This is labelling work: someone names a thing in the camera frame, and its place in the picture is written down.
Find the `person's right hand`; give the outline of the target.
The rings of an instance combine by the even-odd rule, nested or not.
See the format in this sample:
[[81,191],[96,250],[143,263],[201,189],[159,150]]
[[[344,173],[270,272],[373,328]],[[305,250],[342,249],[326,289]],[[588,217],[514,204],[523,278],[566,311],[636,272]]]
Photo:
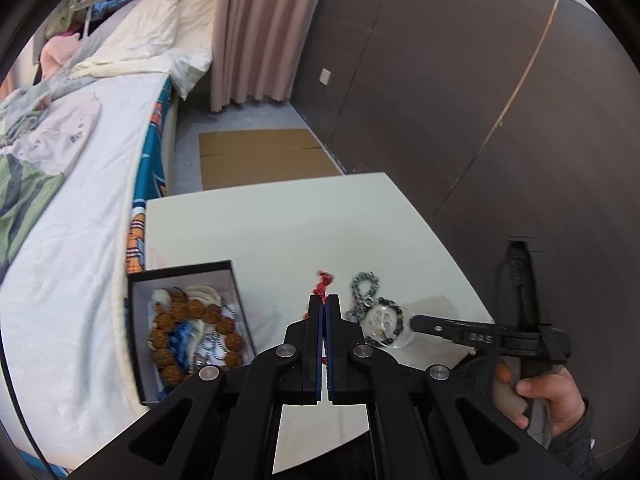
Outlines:
[[525,400],[544,401],[548,404],[554,438],[573,429],[585,415],[585,401],[573,376],[565,367],[560,367],[556,373],[533,378],[515,380],[514,377],[514,371],[508,364],[497,364],[494,390],[498,392],[498,396],[494,405],[518,428],[526,429],[529,424],[525,415]]

